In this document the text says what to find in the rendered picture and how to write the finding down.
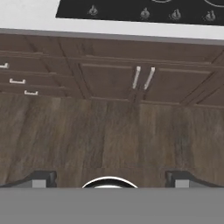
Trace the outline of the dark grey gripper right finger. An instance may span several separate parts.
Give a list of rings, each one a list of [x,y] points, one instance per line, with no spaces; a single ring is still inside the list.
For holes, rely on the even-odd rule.
[[[216,185],[205,180],[196,178],[189,171],[166,171],[165,186],[171,188],[202,188],[202,187],[218,187],[223,188],[223,185]]]

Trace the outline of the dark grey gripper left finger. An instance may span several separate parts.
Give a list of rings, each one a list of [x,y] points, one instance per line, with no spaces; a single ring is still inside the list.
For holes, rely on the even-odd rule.
[[[33,171],[25,178],[10,182],[8,184],[0,185],[0,188],[51,188],[57,186],[56,180],[56,171]]]

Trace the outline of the round black and white thing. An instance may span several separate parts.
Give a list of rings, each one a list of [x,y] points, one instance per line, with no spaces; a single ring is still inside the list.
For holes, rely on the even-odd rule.
[[[125,178],[104,176],[88,181],[83,188],[137,188],[137,186]]]

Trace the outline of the dark wood drawer front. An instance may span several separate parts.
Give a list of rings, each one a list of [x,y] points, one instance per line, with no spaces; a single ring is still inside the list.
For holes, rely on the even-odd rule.
[[[16,81],[26,80],[25,85],[28,86],[56,87],[56,88],[63,86],[63,84],[52,75],[0,72],[0,84],[10,84],[9,83],[10,78]]]
[[[63,87],[41,87],[41,86],[22,86],[13,84],[0,84],[0,93],[11,93],[25,95],[24,91],[38,91],[38,95],[32,96],[52,96],[52,97],[71,97],[73,92]]]
[[[42,60],[38,57],[0,54],[0,65],[9,63],[10,67],[6,71],[47,73],[48,70]]]

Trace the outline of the dark wood cupboard door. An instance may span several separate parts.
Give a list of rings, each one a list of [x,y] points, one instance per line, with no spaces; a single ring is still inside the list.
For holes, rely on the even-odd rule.
[[[82,63],[80,74],[87,96],[96,100],[133,102],[136,88],[132,83],[137,66]]]
[[[143,88],[144,103],[179,105],[215,71],[196,66],[152,66],[156,68],[147,90]]]

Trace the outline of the black hob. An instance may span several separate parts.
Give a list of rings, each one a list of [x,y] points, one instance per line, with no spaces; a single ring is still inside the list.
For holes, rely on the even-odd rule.
[[[60,0],[56,18],[224,26],[224,0]]]

